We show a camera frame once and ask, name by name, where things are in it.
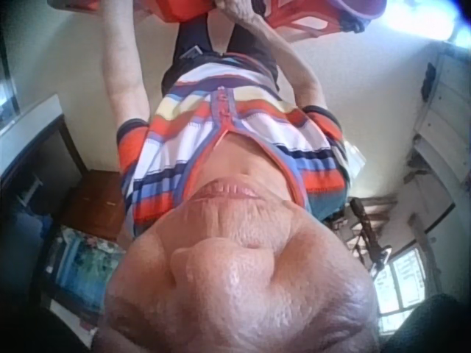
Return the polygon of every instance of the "mouth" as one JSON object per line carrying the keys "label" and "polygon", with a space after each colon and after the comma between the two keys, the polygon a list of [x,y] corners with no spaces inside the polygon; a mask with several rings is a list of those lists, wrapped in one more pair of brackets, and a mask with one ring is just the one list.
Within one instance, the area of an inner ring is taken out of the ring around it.
{"label": "mouth", "polygon": [[191,201],[203,199],[262,199],[247,183],[234,177],[218,178],[200,188]]}

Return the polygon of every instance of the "man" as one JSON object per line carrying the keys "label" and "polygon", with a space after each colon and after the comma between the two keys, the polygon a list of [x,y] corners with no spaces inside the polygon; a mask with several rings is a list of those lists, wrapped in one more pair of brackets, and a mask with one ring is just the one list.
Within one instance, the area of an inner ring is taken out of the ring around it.
{"label": "man", "polygon": [[[212,50],[207,16],[180,25],[150,122],[132,1],[102,2],[135,241],[108,285],[97,351],[377,349],[372,281],[321,223],[347,195],[339,124],[254,2],[216,1],[236,22],[233,54]],[[277,94],[276,64],[296,106]]]}

